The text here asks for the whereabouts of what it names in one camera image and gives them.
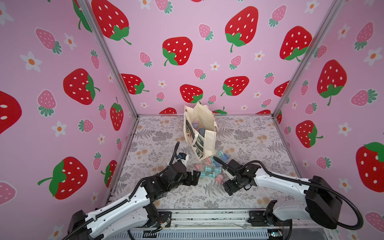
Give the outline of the canvas tote bag floral print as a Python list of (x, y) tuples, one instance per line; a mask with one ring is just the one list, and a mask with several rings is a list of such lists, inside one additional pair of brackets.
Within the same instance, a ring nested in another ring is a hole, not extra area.
[(199, 161), (216, 154), (218, 125), (207, 105), (184, 106), (183, 132), (186, 143), (192, 147)]

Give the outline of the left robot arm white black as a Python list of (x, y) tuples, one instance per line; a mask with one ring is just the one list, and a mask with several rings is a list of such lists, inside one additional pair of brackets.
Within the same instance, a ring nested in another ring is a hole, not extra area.
[(181, 161), (164, 172), (139, 180), (134, 190), (119, 200), (93, 212), (79, 211), (72, 216), (66, 240), (107, 240), (134, 228), (147, 228), (155, 234), (171, 222), (170, 215), (158, 212), (155, 201), (184, 186), (196, 186), (201, 173), (188, 172)]

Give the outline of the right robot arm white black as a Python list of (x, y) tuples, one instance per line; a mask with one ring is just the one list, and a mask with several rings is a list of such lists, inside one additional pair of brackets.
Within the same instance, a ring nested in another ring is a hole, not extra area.
[(241, 165), (235, 160), (223, 163), (223, 171), (229, 176), (223, 186), (232, 196), (241, 189), (265, 187), (296, 198), (292, 202), (270, 201), (258, 217), (252, 217), (251, 224), (263, 223), (276, 226), (288, 220), (312, 220), (316, 224), (336, 229), (342, 207), (342, 200), (331, 193), (330, 186), (320, 177), (313, 179), (293, 178), (267, 170), (262, 163), (253, 161)]

